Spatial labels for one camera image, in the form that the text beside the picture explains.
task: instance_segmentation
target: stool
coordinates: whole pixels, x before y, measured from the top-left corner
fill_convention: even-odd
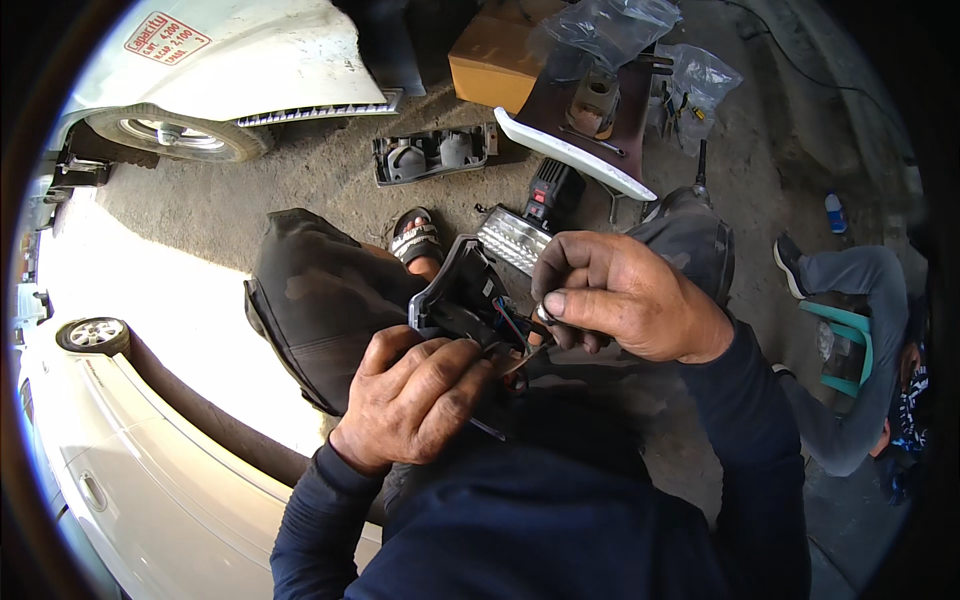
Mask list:
[[[860,381],[850,381],[841,379],[832,375],[820,375],[820,382],[830,386],[838,392],[843,392],[847,396],[856,397],[860,387],[874,370],[874,339],[870,336],[870,319],[863,315],[852,313],[849,310],[834,308],[824,304],[808,302],[801,300],[800,308],[806,312],[813,313],[820,317],[829,319],[830,330],[840,337],[847,338],[855,344],[866,349],[866,356],[863,359],[863,372],[860,374]]]

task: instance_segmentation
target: capacity sticker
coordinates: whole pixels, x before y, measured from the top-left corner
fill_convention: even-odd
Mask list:
[[[209,37],[169,14],[151,12],[133,32],[124,48],[163,64],[177,64],[208,43]]]

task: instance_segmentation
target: person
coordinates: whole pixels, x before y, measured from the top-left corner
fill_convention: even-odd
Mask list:
[[[924,299],[907,297],[900,261],[881,246],[804,255],[783,233],[774,243],[774,259],[798,300],[831,290],[866,296],[873,370],[842,419],[785,366],[774,369],[793,407],[801,440],[824,470],[847,476],[872,456],[887,499],[901,504],[916,481],[926,446],[922,421],[928,407],[921,399],[928,383]]]
[[[402,218],[397,227],[406,228]],[[295,231],[309,235],[290,242]],[[274,260],[284,245],[302,251],[300,242],[321,258],[293,267]],[[799,432],[753,331],[718,305],[731,249],[729,228],[682,188],[630,235],[556,235],[532,289],[558,320],[551,331],[563,348],[595,352],[612,338],[633,356],[676,363],[724,470],[714,532],[702,512],[653,486],[617,419],[565,387],[516,400],[505,442],[465,426],[495,357],[471,340],[423,340],[394,324],[370,334],[343,418],[290,497],[271,556],[275,597],[806,598]],[[364,268],[348,266],[362,256]],[[386,262],[378,270],[374,260],[388,261],[316,215],[272,216],[248,289],[257,296],[249,295],[253,321],[273,323],[267,335],[277,337],[277,312],[285,320],[299,310],[285,302],[317,311],[334,298],[353,302],[338,317],[350,311],[371,330],[393,314]],[[312,295],[304,277],[317,282]],[[370,314],[359,315],[363,304]],[[346,339],[340,331],[328,325],[323,335]],[[338,371],[325,373],[317,389],[337,393]],[[413,466],[387,508],[382,547],[358,577],[353,552],[365,515],[400,464]]]

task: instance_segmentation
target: cardboard box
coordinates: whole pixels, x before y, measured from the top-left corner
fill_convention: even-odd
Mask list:
[[[520,5],[532,23],[523,18]],[[447,55],[457,98],[518,113],[542,67],[527,52],[527,36],[566,6],[560,0],[488,2]]]

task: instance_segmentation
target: blue bottle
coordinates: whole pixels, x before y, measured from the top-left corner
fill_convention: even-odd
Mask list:
[[[843,205],[840,204],[840,199],[837,198],[837,195],[834,194],[832,190],[827,194],[824,206],[827,208],[827,218],[830,219],[830,231],[834,233],[843,233],[846,231],[847,213],[844,212]]]

